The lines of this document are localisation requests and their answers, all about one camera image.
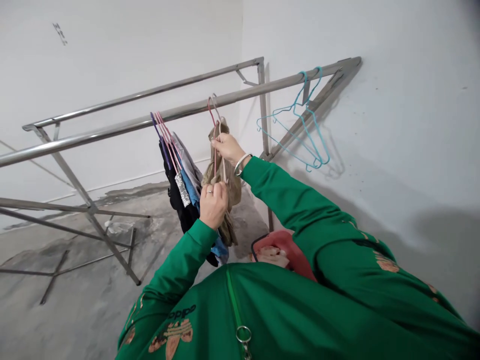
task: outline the right hand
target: right hand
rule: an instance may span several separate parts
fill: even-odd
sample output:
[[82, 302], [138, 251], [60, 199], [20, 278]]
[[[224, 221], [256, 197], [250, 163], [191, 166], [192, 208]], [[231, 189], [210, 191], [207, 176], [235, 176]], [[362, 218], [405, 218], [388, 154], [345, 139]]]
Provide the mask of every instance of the right hand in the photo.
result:
[[224, 221], [229, 206], [227, 185], [217, 182], [215, 185], [205, 185], [200, 194], [200, 221], [217, 231]]
[[235, 138], [227, 133], [222, 132], [216, 139], [211, 141], [211, 146], [214, 147], [220, 155], [233, 166], [237, 165], [245, 151], [240, 147]]

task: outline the green tracksuit jacket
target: green tracksuit jacket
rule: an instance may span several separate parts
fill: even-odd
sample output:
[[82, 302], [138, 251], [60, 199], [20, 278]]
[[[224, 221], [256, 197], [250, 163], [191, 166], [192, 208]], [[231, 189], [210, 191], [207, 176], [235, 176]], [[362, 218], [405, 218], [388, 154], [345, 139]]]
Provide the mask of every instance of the green tracksuit jacket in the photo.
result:
[[355, 219], [273, 163], [243, 179], [308, 258], [318, 283], [269, 263], [219, 267], [192, 287], [217, 233], [197, 220], [132, 306], [126, 359], [477, 359], [480, 335], [401, 269]]

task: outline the zipper pull ring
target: zipper pull ring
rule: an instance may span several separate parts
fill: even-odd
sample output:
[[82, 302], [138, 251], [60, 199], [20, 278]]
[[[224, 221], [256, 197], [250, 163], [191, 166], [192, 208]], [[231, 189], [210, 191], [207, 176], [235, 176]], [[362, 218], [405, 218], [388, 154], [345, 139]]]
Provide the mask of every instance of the zipper pull ring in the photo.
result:
[[[246, 340], [242, 340], [240, 337], [240, 330], [242, 329], [245, 329], [247, 331], [248, 338]], [[236, 339], [243, 346], [243, 351], [245, 352], [245, 360], [252, 360], [252, 354], [250, 354], [250, 351], [249, 351], [249, 341], [252, 339], [252, 332], [250, 331], [250, 329], [243, 325], [239, 326], [236, 328], [235, 336], [236, 336]]]

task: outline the white wall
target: white wall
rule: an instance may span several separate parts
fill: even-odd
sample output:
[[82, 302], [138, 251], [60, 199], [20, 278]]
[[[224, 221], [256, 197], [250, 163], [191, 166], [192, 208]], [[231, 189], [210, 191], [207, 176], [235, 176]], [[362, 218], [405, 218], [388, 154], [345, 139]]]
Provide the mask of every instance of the white wall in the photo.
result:
[[[307, 173], [286, 153], [277, 163], [354, 215], [402, 267], [438, 287], [477, 327], [479, 6], [475, 0], [244, 0], [242, 38], [243, 59], [265, 56], [272, 80], [362, 56], [322, 127], [334, 155], [330, 167]], [[289, 105], [298, 90], [272, 93], [270, 109]], [[258, 114], [257, 100], [241, 103], [240, 142], [257, 155]], [[280, 128], [272, 127], [280, 138]]]
[[[22, 125], [241, 61], [240, 0], [6, 0], [0, 4], [0, 14], [0, 141], [14, 149], [40, 144]], [[66, 45], [53, 23], [60, 25]], [[60, 137], [150, 111], [206, 101], [212, 92], [221, 95], [239, 88], [235, 73], [223, 75], [64, 122]], [[223, 108], [222, 115], [235, 130], [239, 105]], [[207, 114], [168, 126], [187, 144], [194, 160], [210, 158], [211, 119]], [[53, 127], [47, 131], [52, 134]], [[0, 145], [0, 155], [8, 152], [9, 148]], [[128, 180], [140, 178], [123, 183], [123, 188], [164, 179], [157, 174], [163, 166], [153, 128], [66, 150], [62, 155], [94, 198]], [[66, 178], [51, 156], [37, 161]], [[0, 197], [82, 203], [70, 186], [31, 162], [0, 169]], [[15, 222], [1, 216], [0, 229]]]

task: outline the silver bracelet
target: silver bracelet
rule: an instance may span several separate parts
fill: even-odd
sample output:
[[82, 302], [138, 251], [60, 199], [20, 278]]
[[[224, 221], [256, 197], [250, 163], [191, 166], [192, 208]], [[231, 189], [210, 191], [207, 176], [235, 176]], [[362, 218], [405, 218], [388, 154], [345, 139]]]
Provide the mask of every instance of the silver bracelet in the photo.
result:
[[245, 154], [241, 157], [241, 159], [236, 163], [236, 166], [235, 166], [235, 170], [233, 170], [233, 173], [235, 174], [235, 176], [240, 176], [242, 175], [242, 173], [244, 172], [242, 169], [240, 169], [240, 172], [237, 173], [237, 169], [239, 168], [240, 164], [242, 163], [243, 160], [245, 160], [246, 157], [254, 157], [251, 153], [249, 154]]

